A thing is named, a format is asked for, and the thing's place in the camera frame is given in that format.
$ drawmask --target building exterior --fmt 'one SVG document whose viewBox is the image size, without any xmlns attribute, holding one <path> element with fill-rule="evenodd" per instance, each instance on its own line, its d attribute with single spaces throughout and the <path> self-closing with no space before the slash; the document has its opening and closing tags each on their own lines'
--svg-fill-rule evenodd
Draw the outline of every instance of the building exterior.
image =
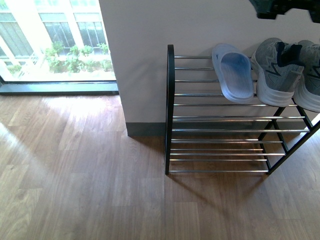
<svg viewBox="0 0 320 240">
<path fill-rule="evenodd" d="M 0 61 L 24 65 L 43 58 L 47 48 L 61 42 L 61 55 L 70 48 L 108 44 L 98 0 L 0 0 Z"/>
</svg>

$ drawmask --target shoe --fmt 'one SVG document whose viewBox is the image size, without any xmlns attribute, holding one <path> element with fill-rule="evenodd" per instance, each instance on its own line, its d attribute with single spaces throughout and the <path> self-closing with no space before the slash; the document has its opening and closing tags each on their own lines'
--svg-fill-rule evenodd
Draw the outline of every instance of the shoe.
<svg viewBox="0 0 320 240">
<path fill-rule="evenodd" d="M 299 60 L 301 48 L 299 44 L 269 38 L 253 53 L 252 68 L 258 75 L 256 95 L 261 102 L 276 107 L 291 103 L 305 68 Z"/>
<path fill-rule="evenodd" d="M 320 113 L 320 45 L 303 40 L 300 59 L 305 63 L 303 75 L 293 99 L 300 107 Z"/>
<path fill-rule="evenodd" d="M 212 50 L 212 63 L 223 95 L 238 104 L 254 97 L 254 84 L 249 58 L 236 47 L 220 43 Z"/>
</svg>

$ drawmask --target light blue slide sandal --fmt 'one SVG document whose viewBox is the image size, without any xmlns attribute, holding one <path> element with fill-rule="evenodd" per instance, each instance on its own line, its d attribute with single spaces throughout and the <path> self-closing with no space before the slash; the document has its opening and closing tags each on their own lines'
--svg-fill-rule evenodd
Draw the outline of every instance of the light blue slide sandal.
<svg viewBox="0 0 320 240">
<path fill-rule="evenodd" d="M 212 49 L 212 63 L 223 95 L 238 104 L 254 97 L 254 84 L 249 58 L 236 47 L 219 43 Z"/>
</svg>

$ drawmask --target gray sneaker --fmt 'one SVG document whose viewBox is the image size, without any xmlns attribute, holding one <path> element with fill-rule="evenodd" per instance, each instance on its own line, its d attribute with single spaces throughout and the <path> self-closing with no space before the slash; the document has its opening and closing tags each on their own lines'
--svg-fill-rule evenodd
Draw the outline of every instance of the gray sneaker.
<svg viewBox="0 0 320 240">
<path fill-rule="evenodd" d="M 251 63 L 258 75 L 256 94 L 261 102 L 277 107 L 291 103 L 305 67 L 299 60 L 301 48 L 299 44 L 269 38 L 254 52 Z"/>
<path fill-rule="evenodd" d="M 300 107 L 320 113 L 320 45 L 308 40 L 298 44 L 302 45 L 300 59 L 305 68 L 293 99 Z"/>
</svg>

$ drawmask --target shoe rack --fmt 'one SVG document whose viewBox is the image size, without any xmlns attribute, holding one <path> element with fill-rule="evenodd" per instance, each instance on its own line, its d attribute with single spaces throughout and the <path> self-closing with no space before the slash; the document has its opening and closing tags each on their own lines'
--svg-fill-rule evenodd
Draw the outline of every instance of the shoe rack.
<svg viewBox="0 0 320 240">
<path fill-rule="evenodd" d="M 187 77 L 176 79 L 177 72 L 214 72 L 213 67 L 208 67 L 208 65 L 206 67 L 177 67 L 181 60 L 182 62 L 186 60 L 211 61 L 211 56 L 175 55 L 174 46 L 167 46 L 164 140 L 166 175 L 218 172 L 266 173 L 269 175 L 320 128 L 320 122 L 313 125 L 308 117 L 310 112 L 296 105 L 293 100 L 292 104 L 287 107 L 275 107 L 261 103 L 256 94 L 254 94 L 255 102 L 237 104 L 226 101 L 219 91 L 190 92 L 180 89 L 176 91 L 177 85 L 201 83 L 208 85 L 206 89 L 211 89 L 212 85 L 219 84 L 217 79 L 188 79 Z M 254 83 L 257 82 L 254 76 L 252 78 Z M 211 114 L 179 114 L 184 110 L 201 109 Z M 221 109 L 231 112 L 231 115 L 219 115 Z M 265 115 L 238 114 L 256 113 L 257 109 L 259 113 L 265 113 Z M 284 114 L 286 109 L 294 110 L 296 115 L 287 116 Z M 295 123 L 299 123 L 297 126 L 301 127 L 288 129 Z"/>
</svg>

